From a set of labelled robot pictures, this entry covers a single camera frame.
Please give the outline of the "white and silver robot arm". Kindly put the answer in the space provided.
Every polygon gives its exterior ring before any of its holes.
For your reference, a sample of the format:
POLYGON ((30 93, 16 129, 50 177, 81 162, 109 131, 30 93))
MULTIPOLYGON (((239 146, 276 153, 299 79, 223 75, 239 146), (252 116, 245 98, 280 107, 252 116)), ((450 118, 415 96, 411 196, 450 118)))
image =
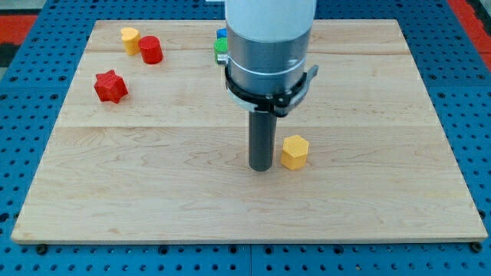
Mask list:
POLYGON ((276 122, 305 98, 318 66, 305 68, 315 0, 228 0, 225 3, 226 89, 249 113, 249 166, 272 166, 276 122))

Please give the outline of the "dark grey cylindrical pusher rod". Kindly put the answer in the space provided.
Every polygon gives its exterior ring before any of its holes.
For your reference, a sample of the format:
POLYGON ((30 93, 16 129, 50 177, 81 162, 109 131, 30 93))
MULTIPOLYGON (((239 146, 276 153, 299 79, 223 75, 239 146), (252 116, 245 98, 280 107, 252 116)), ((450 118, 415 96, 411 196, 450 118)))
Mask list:
POLYGON ((270 113, 249 113, 249 166, 258 172, 272 166, 277 117, 270 113))

